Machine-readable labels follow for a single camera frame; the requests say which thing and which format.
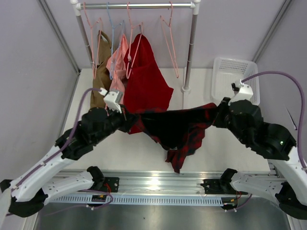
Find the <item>pink wire hanger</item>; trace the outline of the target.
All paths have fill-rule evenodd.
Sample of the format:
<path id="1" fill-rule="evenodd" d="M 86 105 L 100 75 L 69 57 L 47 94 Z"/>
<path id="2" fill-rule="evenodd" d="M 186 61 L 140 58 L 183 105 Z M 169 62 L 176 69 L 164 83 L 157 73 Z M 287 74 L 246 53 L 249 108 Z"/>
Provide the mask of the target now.
<path id="1" fill-rule="evenodd" d="M 173 33 L 172 33 L 172 16 L 173 16 L 173 4 L 170 1 L 170 17 L 168 22 L 165 20 L 165 18 L 161 15 L 160 16 L 160 24 L 161 24 L 161 28 L 163 31 L 163 35 L 166 41 L 166 45 L 167 45 L 167 49 L 170 55 L 170 59 L 172 62 L 172 66 L 173 66 L 173 70 L 175 72 L 175 76 L 178 79 L 179 78 L 179 68 L 178 68 L 178 64 L 177 64 L 177 57 L 176 57 L 176 51 L 175 51 L 175 46 L 174 46 L 174 39 L 173 39 Z M 165 32 L 165 28 L 164 25 L 166 25 L 169 29 L 169 39 L 166 36 L 166 32 Z"/>

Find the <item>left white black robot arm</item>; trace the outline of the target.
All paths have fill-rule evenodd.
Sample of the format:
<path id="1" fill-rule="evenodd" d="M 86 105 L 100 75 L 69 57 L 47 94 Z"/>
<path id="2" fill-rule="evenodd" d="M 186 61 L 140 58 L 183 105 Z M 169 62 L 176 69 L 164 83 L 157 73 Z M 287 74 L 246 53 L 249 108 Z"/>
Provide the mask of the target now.
<path id="1" fill-rule="evenodd" d="M 121 112 L 93 108 L 82 116 L 78 115 L 73 128 L 60 136 L 38 163 L 19 178 L 0 183 L 1 216 L 29 217 L 52 199 L 81 190 L 100 191 L 105 177 L 97 166 L 90 166 L 75 177 L 58 182 L 50 180 L 117 130 L 127 131 L 137 118 L 125 108 Z"/>

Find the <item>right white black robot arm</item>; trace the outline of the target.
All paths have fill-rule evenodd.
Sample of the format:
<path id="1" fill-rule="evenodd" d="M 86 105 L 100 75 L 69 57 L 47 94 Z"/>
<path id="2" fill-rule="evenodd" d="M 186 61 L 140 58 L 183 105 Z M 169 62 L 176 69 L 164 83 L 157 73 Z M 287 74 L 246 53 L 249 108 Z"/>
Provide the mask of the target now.
<path id="1" fill-rule="evenodd" d="M 216 193 L 250 193 L 276 203 L 291 217 L 307 218 L 307 176 L 300 168 L 298 143 L 287 128 L 264 122 L 261 110 L 248 100 L 221 103 L 200 108 L 196 120 L 209 126 L 228 129 L 246 148 L 269 160 L 284 176 L 285 182 L 272 182 L 226 169 L 218 181 Z"/>

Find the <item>red plaid skirt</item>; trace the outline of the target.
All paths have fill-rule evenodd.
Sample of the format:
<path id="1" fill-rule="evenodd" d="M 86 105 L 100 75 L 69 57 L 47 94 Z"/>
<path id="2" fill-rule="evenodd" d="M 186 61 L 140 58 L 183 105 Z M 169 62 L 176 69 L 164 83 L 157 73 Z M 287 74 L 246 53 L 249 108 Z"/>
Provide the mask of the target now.
<path id="1" fill-rule="evenodd" d="M 186 157 L 202 146 L 205 130 L 213 124 L 216 113 L 214 103 L 185 110 L 153 109 L 139 113 L 135 125 L 167 151 L 165 161 L 180 173 Z"/>

